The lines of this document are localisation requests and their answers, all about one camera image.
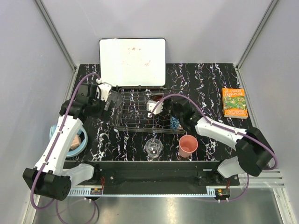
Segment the blue triangle pattern bowl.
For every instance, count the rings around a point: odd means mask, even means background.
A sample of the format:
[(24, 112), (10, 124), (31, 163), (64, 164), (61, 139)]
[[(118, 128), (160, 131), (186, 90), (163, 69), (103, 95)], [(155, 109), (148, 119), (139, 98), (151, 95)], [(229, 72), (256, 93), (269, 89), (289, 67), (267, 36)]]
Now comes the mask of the blue triangle pattern bowl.
[(171, 129), (183, 129), (179, 120), (176, 119), (175, 117), (171, 117), (171, 119), (170, 119), (170, 128)]

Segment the clear glass plate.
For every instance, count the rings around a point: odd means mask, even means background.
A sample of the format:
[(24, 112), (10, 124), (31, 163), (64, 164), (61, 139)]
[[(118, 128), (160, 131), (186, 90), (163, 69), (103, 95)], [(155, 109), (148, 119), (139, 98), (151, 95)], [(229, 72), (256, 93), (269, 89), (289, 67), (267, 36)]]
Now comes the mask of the clear glass plate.
[(122, 103), (121, 94), (116, 91), (111, 91), (108, 96), (107, 103), (109, 110), (118, 109), (120, 104)]

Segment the red floral bowl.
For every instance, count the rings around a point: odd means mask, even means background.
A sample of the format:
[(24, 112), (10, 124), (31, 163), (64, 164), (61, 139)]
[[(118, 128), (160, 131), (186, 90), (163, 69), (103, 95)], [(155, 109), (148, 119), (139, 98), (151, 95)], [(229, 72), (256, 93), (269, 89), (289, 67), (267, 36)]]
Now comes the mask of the red floral bowl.
[(164, 94), (163, 94), (163, 93), (157, 93), (157, 94), (153, 94), (153, 95), (151, 95), (149, 98), (150, 98), (150, 100), (152, 100), (152, 101), (158, 102), (158, 101), (160, 101), (163, 97), (164, 97)]

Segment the pink plastic cup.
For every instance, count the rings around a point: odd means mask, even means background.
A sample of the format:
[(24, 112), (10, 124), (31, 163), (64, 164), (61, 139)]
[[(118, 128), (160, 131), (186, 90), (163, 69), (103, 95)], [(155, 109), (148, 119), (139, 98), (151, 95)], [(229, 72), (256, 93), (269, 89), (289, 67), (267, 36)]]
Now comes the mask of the pink plastic cup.
[(192, 135), (184, 135), (179, 140), (179, 155), (183, 158), (189, 157), (198, 148), (198, 141)]

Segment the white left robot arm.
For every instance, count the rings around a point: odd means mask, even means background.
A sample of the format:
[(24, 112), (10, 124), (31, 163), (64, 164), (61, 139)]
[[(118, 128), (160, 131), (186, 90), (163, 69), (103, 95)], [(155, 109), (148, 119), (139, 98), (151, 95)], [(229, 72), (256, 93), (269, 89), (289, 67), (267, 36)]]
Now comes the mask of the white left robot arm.
[(97, 184), (101, 173), (93, 165), (80, 164), (66, 171), (64, 161), (83, 123), (90, 116), (109, 121), (115, 101), (109, 97), (112, 86), (82, 83), (60, 109), (57, 127), (42, 157), (33, 168), (26, 168), (23, 179), (32, 194), (64, 200), (72, 187), (87, 181)]

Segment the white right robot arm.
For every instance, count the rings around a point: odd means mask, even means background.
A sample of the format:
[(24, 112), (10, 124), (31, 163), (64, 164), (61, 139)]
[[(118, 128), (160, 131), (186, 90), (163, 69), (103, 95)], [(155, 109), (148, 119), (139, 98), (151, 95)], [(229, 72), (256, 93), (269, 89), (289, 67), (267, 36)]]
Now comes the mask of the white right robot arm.
[(216, 122), (204, 115), (182, 95), (175, 94), (163, 101), (163, 109), (179, 120), (182, 128), (192, 135), (205, 136), (221, 142), (236, 151), (236, 156), (222, 160), (212, 173), (213, 182), (223, 185), (229, 177), (247, 173), (257, 177), (275, 158), (273, 149), (261, 131), (235, 128)]

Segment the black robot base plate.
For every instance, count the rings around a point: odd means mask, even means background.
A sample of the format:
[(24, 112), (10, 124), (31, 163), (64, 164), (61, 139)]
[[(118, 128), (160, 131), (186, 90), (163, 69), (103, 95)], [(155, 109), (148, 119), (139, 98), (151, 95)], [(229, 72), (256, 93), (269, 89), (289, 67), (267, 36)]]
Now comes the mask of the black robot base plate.
[(198, 186), (239, 186), (239, 178), (216, 174), (216, 161), (87, 161), (95, 167), (95, 177), (82, 185), (121, 185), (125, 182), (170, 182)]

